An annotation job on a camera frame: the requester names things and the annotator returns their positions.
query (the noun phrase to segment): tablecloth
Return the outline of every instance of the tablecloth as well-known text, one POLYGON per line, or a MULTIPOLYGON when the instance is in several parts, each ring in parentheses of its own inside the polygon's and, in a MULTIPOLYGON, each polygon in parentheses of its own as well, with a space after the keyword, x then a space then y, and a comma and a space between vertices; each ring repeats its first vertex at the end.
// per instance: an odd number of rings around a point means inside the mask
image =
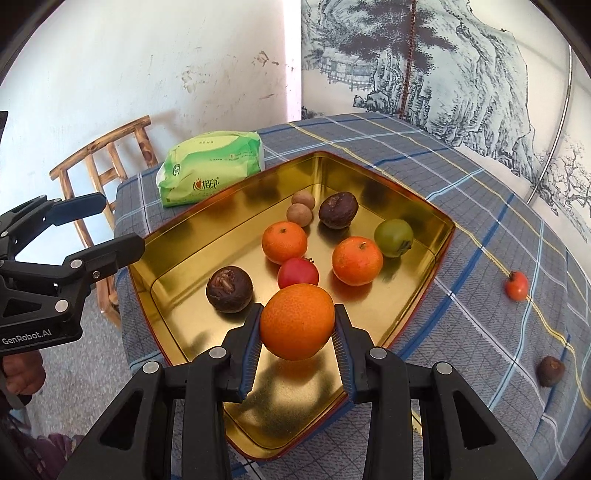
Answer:
MULTIPOLYGON (((446 212, 457 229, 434 282, 392 345, 426 367, 450 362, 511 435, 539 478, 553 479, 591 424, 589 282, 558 236, 509 188, 466 156, 410 124, 380 113, 314 118, 259 131, 271 167, 325 150, 397 179, 446 212), (511 302, 510 270, 530 279, 531 301, 511 302), (535 368, 552 355, 566 364, 558 386, 541 388, 535 368)), ((115 235, 146 235, 187 207, 163 209, 156 168, 121 184, 115 235)), ((129 365, 163 361, 127 269, 116 279, 129 365)), ((180 414, 173 473, 180 474, 180 414)), ((230 449, 234 477, 267 480, 361 479, 370 408, 351 404, 312 438, 270 462, 230 449)), ((414 477, 423 477, 414 433, 414 477)))

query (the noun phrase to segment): green tissue package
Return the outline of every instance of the green tissue package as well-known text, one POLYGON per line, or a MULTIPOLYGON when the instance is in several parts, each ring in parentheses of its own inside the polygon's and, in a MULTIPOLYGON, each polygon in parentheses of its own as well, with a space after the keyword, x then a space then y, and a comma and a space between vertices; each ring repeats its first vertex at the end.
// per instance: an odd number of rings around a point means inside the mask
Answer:
POLYGON ((261 137, 210 132, 172 148, 156 175, 162 205, 197 203, 265 169, 261 137))

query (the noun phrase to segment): wooden chair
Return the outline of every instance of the wooden chair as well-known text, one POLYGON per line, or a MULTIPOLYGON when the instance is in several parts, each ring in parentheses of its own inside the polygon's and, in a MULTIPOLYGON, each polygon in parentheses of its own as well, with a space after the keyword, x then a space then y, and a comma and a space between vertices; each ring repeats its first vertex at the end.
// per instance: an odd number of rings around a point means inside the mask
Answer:
MULTIPOLYGON (((127 174, 119 158, 119 153, 115 148, 115 141, 127 136, 134 134, 139 144, 139 149, 144 156, 144 160, 148 167, 153 167, 158 164, 154 149, 148 138, 145 127, 150 125, 150 117, 148 115, 143 116, 140 119, 134 120, 128 124, 119 127, 112 132, 103 135, 96 139, 94 142, 89 143, 87 146, 81 148, 79 151, 69 156, 57 167, 49 172, 49 176, 52 180, 60 179, 61 191, 64 194, 66 200, 74 197, 74 189, 68 175, 68 170, 74 165, 84 160, 86 168, 90 175, 90 180, 97 192, 105 194, 104 185, 108 184, 113 180, 124 181, 127 180, 127 174), (106 148, 109 154, 109 158, 113 166, 103 173, 99 173, 96 168, 95 159, 93 154, 97 151, 106 148)), ((115 202, 107 203, 105 210, 103 211, 107 218, 107 222, 111 229, 115 229, 115 202)), ((76 220, 74 222, 78 236, 82 241, 85 248, 94 245, 90 233, 86 228, 84 220, 76 220)), ((96 294, 98 298, 100 311, 114 323, 118 328, 121 328, 121 317, 119 315, 119 301, 117 292, 115 290, 115 278, 108 277, 103 280, 99 280, 96 283, 96 294)))

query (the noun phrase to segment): orange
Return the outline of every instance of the orange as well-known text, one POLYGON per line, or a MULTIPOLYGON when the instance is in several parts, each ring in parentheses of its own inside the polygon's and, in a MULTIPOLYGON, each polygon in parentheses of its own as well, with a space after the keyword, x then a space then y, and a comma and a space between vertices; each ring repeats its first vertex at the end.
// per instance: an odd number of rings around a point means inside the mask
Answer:
POLYGON ((378 276, 384 258, 373 240, 362 236, 350 236, 333 251, 333 272, 343 283, 359 287, 378 276))
POLYGON ((285 360, 305 360, 328 342, 335 326, 330 295, 309 283, 282 288, 261 313, 262 343, 285 360))
POLYGON ((306 253, 308 237, 296 223, 273 223, 262 234, 262 250, 269 260, 281 265, 290 258, 302 257, 306 253))

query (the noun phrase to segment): brand logo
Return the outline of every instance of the brand logo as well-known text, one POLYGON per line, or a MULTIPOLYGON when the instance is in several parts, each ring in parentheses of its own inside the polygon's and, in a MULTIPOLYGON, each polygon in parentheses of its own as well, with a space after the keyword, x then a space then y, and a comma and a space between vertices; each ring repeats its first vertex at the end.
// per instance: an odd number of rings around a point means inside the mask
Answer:
POLYGON ((51 330, 43 330, 41 333, 34 332, 34 333, 26 333, 24 335, 16 335, 12 338, 3 338, 2 343, 4 345, 11 345, 13 343, 21 343, 21 342, 28 342, 30 340, 39 340, 43 337, 50 337, 51 330))
POLYGON ((212 190, 219 185, 219 177, 215 179, 198 179, 193 183, 193 190, 212 190))

